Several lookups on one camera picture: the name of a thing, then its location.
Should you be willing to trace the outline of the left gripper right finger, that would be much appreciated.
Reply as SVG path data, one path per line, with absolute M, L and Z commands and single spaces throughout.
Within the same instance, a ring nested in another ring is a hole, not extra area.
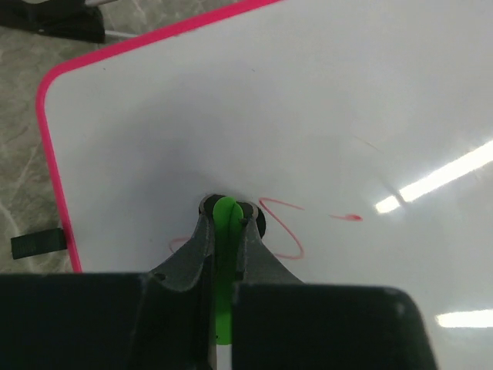
M 435 369 L 421 313 L 402 290 L 306 284 L 267 249 L 254 203 L 232 303 L 234 369 Z

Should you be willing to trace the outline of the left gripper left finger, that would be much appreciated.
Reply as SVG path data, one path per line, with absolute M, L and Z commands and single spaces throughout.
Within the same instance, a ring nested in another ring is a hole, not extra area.
M 4 274 L 3 369 L 212 369 L 214 196 L 151 271 Z

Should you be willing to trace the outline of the green whiteboard eraser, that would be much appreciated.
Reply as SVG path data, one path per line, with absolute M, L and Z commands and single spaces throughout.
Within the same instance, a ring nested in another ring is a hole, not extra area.
M 215 332 L 218 369 L 232 368 L 232 298 L 236 257 L 243 225 L 243 209 L 232 197 L 220 198 L 213 207 L 215 232 Z

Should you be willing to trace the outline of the pink framed whiteboard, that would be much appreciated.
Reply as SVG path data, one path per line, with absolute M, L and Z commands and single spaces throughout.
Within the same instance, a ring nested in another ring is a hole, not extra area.
M 76 271 L 143 271 L 259 204 L 308 282 L 393 286 L 492 367 L 492 3 L 242 1 L 64 62 L 36 113 Z

